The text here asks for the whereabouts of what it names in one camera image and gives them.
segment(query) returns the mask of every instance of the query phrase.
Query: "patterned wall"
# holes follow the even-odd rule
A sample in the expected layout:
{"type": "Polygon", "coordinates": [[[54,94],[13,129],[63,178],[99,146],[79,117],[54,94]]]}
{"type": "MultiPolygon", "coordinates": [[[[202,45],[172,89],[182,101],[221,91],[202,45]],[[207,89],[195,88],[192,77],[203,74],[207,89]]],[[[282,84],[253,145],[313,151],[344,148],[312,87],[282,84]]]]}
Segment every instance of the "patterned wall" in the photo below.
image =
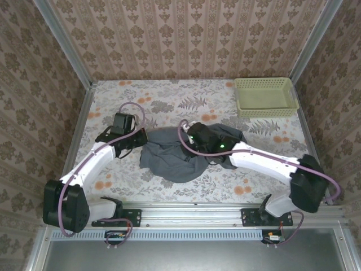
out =
{"type": "Polygon", "coordinates": [[[327,0],[51,0],[94,80],[290,74],[327,0]]]}
{"type": "Polygon", "coordinates": [[[325,171],[361,251],[361,1],[344,0],[297,83],[325,171]]]}
{"type": "Polygon", "coordinates": [[[21,270],[84,89],[31,0],[0,1],[0,270],[21,270]]]}

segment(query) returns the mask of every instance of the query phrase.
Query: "green basket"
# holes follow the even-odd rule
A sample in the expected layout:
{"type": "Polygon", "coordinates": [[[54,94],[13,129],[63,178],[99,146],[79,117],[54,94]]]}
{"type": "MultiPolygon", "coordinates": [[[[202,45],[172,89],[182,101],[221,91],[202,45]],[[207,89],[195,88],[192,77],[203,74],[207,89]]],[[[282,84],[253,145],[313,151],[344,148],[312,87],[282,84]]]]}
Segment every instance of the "green basket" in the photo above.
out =
{"type": "Polygon", "coordinates": [[[289,78],[235,79],[239,117],[291,117],[300,107],[289,78]]]}

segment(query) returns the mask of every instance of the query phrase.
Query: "floral tablecloth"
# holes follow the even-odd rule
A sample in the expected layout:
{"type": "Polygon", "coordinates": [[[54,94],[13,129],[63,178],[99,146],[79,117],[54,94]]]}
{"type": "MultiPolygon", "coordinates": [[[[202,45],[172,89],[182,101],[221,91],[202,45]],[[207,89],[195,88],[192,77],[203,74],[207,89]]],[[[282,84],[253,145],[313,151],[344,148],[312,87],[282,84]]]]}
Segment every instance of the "floral tablecloth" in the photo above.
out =
{"type": "MultiPolygon", "coordinates": [[[[251,146],[275,154],[302,157],[307,153],[301,124],[290,118],[239,119],[232,80],[99,81],[77,154],[77,163],[94,139],[109,125],[124,102],[138,102],[146,111],[146,129],[177,126],[181,119],[237,128],[251,146]]],[[[124,112],[141,113],[135,106],[124,112]]],[[[107,165],[87,196],[105,195],[128,202],[260,203],[269,193],[283,190],[276,179],[250,169],[223,169],[210,165],[197,179],[172,183],[140,169],[141,148],[107,165]]]]}

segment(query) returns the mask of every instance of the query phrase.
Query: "white curved arm segment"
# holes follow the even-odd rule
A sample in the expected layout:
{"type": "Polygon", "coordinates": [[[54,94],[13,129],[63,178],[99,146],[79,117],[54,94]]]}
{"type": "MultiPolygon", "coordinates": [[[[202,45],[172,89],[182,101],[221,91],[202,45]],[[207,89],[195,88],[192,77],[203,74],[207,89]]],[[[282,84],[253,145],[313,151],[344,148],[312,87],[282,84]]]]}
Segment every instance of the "white curved arm segment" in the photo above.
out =
{"type": "MultiPolygon", "coordinates": [[[[97,142],[93,145],[90,152],[84,157],[81,162],[72,169],[68,174],[63,176],[60,181],[62,183],[66,183],[71,175],[77,170],[77,168],[81,165],[81,163],[91,155],[97,148],[101,145],[104,145],[104,142],[97,142]]],[[[79,171],[79,173],[75,176],[75,178],[71,181],[69,185],[80,185],[83,187],[85,182],[92,183],[95,181],[99,173],[103,170],[103,168],[113,161],[115,158],[115,149],[112,146],[106,146],[102,148],[97,154],[95,154],[86,165],[79,171]]]]}
{"type": "MultiPolygon", "coordinates": [[[[268,154],[277,158],[281,158],[283,160],[300,164],[298,162],[298,158],[291,158],[291,157],[285,157],[280,156],[276,154],[272,154],[267,151],[262,151],[257,148],[251,147],[250,145],[247,145],[244,142],[237,143],[232,151],[234,150],[252,150],[252,151],[258,151],[264,154],[268,154]]],[[[282,183],[289,186],[289,182],[291,181],[291,177],[289,176],[291,173],[296,172],[297,168],[283,164],[278,161],[271,160],[269,158],[259,156],[256,154],[252,154],[249,152],[236,152],[232,155],[230,155],[231,163],[240,168],[249,168],[254,171],[261,172],[265,175],[271,176],[273,178],[278,179],[282,183]]]]}

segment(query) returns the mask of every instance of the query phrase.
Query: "wrinkled fabric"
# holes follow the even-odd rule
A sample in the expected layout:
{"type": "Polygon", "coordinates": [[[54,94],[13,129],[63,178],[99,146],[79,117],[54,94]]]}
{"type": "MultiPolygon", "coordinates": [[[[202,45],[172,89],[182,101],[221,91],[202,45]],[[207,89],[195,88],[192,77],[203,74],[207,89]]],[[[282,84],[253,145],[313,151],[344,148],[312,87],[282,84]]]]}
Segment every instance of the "wrinkled fabric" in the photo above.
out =
{"type": "MultiPolygon", "coordinates": [[[[208,128],[218,134],[231,135],[246,142],[243,133],[223,124],[209,125],[208,128]]],[[[208,167],[208,161],[204,156],[193,158],[185,155],[181,149],[176,127],[167,127],[147,132],[148,142],[143,146],[140,156],[140,168],[149,168],[157,176],[175,182],[185,183],[202,175],[208,167]]],[[[188,142],[186,133],[182,132],[182,138],[188,142]]],[[[226,169],[234,169],[229,163],[220,165],[226,169]]]]}

